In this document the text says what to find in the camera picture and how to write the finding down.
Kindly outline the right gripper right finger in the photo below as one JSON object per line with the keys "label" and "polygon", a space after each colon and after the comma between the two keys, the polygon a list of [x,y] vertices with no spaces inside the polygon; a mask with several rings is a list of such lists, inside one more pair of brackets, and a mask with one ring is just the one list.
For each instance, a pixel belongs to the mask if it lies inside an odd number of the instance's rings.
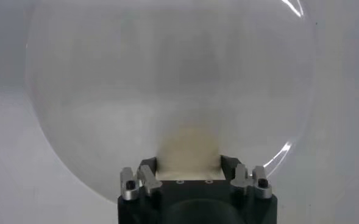
{"label": "right gripper right finger", "polygon": [[272,198],[272,186],[263,166],[255,166],[252,175],[249,175],[246,165],[238,158],[221,155],[221,169],[230,185],[243,195],[247,196],[252,192],[257,199]]}

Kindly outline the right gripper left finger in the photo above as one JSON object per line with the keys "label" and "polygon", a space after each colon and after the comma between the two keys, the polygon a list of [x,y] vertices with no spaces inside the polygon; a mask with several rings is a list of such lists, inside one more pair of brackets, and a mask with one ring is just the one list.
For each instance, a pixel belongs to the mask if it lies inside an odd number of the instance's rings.
{"label": "right gripper left finger", "polygon": [[121,198],[125,201],[137,200],[141,190],[144,190],[148,197],[157,195],[163,183],[156,178],[156,171],[156,157],[142,160],[136,174],[131,167],[124,167],[120,173]]}

